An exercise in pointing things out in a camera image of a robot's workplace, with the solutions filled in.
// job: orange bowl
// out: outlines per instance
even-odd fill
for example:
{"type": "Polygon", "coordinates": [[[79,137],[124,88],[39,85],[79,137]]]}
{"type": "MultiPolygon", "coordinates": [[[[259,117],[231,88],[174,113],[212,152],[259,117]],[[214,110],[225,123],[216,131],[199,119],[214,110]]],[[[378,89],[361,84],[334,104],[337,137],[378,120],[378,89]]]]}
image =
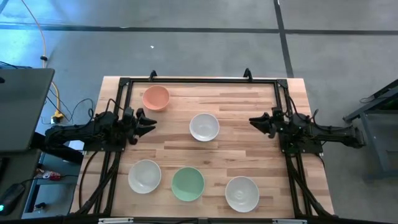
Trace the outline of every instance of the orange bowl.
{"type": "Polygon", "coordinates": [[[142,96],[144,106],[153,111],[162,111],[170,101],[169,91],[159,85],[149,87],[142,96]]]}

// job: white bowl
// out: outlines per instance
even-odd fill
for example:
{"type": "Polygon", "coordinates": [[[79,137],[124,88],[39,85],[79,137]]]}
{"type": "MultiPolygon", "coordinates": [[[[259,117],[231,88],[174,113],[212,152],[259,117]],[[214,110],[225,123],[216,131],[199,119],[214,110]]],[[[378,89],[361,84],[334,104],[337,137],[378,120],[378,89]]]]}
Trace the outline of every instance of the white bowl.
{"type": "Polygon", "coordinates": [[[198,141],[211,141],[217,136],[220,124],[215,116],[202,113],[192,118],[189,130],[198,141]]]}
{"type": "Polygon", "coordinates": [[[225,188],[228,205],[237,212],[250,212],[257,207],[260,193],[256,183],[247,177],[235,177],[225,188]]]}
{"type": "Polygon", "coordinates": [[[129,185],[139,194],[147,194],[156,189],[162,178],[156,162],[144,159],[136,162],[129,171],[129,185]]]}

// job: butcher block tabletop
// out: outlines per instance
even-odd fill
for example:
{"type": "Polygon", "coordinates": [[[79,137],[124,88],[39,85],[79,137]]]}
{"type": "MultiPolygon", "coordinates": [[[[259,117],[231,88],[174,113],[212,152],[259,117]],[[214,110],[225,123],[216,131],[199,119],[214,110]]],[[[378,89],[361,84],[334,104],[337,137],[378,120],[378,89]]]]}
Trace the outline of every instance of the butcher block tabletop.
{"type": "MultiPolygon", "coordinates": [[[[96,113],[105,110],[108,99],[115,99],[120,77],[104,77],[96,113]]],[[[298,112],[310,114],[304,80],[289,78],[289,93],[298,112]]],[[[124,105],[124,90],[121,106],[124,105]]],[[[211,217],[211,218],[292,218],[292,199],[285,157],[280,152],[278,137],[269,139],[249,124],[249,118],[271,113],[276,106],[274,87],[254,83],[134,83],[130,106],[143,108],[146,116],[157,121],[156,129],[141,137],[135,146],[127,144],[122,153],[111,216],[121,217],[211,217]],[[142,104],[144,91],[162,85],[170,92],[170,102],[162,112],[149,111],[142,104]],[[211,113],[220,123],[220,132],[210,142],[198,142],[189,130],[191,119],[198,113],[211,113]],[[139,160],[150,159],[160,166],[162,180],[149,194],[137,194],[128,184],[129,169],[139,160]],[[172,190],[172,177],[184,166],[195,167],[205,178],[203,195],[192,202],[177,199],[172,190]],[[260,201],[248,213],[234,211],[225,199],[227,183],[237,176],[250,177],[259,187],[260,201]]],[[[92,152],[81,166],[80,176],[92,152]]],[[[104,153],[99,152],[88,166],[82,187],[84,203],[97,187],[104,153]]],[[[330,213],[330,200],[325,170],[321,160],[303,155],[308,188],[330,213]]],[[[78,186],[71,212],[78,210],[78,186]]],[[[101,211],[107,199],[104,191],[101,211]]],[[[300,208],[304,211],[300,191],[300,208]]]]}

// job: gray floor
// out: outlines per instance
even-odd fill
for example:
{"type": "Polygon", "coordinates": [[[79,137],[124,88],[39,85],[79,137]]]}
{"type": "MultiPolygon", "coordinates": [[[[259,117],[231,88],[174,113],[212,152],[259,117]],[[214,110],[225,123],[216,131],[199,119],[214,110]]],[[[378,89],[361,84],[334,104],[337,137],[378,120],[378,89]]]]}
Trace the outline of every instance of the gray floor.
{"type": "MultiPolygon", "coordinates": [[[[277,28],[271,0],[26,2],[43,24],[277,28]]],[[[280,6],[288,29],[398,28],[398,2],[393,0],[280,0],[280,6]]],[[[10,0],[0,22],[32,19],[19,0],[10,0]]],[[[49,67],[56,70],[55,82],[69,108],[83,98],[96,101],[104,75],[148,75],[155,69],[158,75],[238,77],[249,67],[256,77],[286,77],[278,34],[46,31],[45,37],[49,67]]],[[[304,78],[312,111],[320,109],[319,123],[343,125],[341,118],[361,106],[360,98],[398,77],[396,35],[288,35],[287,43],[294,75],[304,78]]],[[[0,46],[0,60],[40,67],[38,31],[2,30],[0,46]]],[[[88,107],[76,110],[76,123],[88,119],[88,107]]],[[[53,112],[47,103],[45,123],[53,112]]],[[[39,123],[37,129],[48,127],[39,123]]],[[[345,218],[398,222],[398,181],[363,181],[363,175],[375,172],[373,162],[366,147],[325,145],[335,212],[345,218]]],[[[69,203],[49,200],[58,204],[59,214],[69,209],[69,203]]]]}

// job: laptop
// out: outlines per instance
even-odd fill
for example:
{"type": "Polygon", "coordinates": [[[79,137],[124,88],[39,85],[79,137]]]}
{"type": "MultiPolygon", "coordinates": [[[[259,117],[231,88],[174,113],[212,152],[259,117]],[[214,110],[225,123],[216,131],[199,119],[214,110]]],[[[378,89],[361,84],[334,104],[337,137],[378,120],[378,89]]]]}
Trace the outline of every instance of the laptop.
{"type": "Polygon", "coordinates": [[[0,153],[28,150],[54,73],[0,69],[0,153]]]}

